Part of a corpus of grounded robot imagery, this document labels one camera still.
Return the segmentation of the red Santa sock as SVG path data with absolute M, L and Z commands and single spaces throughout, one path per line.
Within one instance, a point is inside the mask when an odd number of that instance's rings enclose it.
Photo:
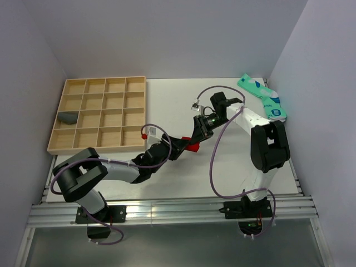
M 190 151 L 190 152 L 198 152 L 199 148 L 200 148 L 200 143 L 197 142 L 197 143 L 194 143 L 194 144 L 191 144 L 191 138 L 190 137 L 182 137 L 181 138 L 182 140 L 184 141 L 187 141 L 187 145 L 185 146 L 184 150 L 186 151 Z

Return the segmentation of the grey sock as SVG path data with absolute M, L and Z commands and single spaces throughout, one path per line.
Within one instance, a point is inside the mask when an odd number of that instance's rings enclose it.
M 67 125 L 74 125 L 78 120 L 78 112 L 59 112 L 57 119 Z

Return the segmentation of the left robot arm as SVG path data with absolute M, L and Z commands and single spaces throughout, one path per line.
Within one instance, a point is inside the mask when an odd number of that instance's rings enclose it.
M 102 180 L 140 184 L 156 173 L 165 160 L 176 160 L 190 146 L 191 138 L 162 135 L 161 140 L 134 159 L 119 164 L 100 157 L 93 147 L 82 150 L 53 169 L 53 175 L 66 202 L 82 206 L 95 222 L 108 217 L 106 200 L 95 186 Z

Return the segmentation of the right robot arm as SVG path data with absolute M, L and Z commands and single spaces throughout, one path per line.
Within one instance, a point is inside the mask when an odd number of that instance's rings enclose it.
M 210 97 L 212 113 L 204 114 L 204 109 L 196 100 L 193 110 L 201 110 L 194 117 L 194 130 L 190 139 L 193 151 L 198 144 L 211 138 L 213 130 L 223 126 L 214 146 L 210 160 L 209 179 L 212 180 L 212 168 L 217 146 L 224 130 L 232 122 L 240 126 L 250 136 L 250 158 L 254 170 L 246 189 L 241 196 L 247 197 L 241 203 L 241 212 L 248 217 L 260 210 L 259 201 L 267 197 L 268 188 L 280 168 L 290 159 L 290 149 L 284 124 L 280 120 L 270 121 L 245 107 L 244 101 L 238 98 L 226 98 L 223 92 Z

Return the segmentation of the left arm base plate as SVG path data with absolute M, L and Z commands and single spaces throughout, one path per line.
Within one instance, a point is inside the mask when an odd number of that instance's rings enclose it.
M 124 223 L 126 219 L 126 206 L 125 205 L 110 205 L 103 210 L 92 214 L 92 216 L 104 223 Z M 83 207 L 77 209 L 77 215 L 75 219 L 76 224 L 93 224 L 88 215 L 84 212 Z

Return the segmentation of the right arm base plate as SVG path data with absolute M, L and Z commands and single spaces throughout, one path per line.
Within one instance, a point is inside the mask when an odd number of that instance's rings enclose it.
M 219 212 L 224 214 L 226 219 L 263 219 L 273 215 L 267 197 L 259 201 L 250 201 L 247 196 L 244 196 L 239 201 L 226 201 Z

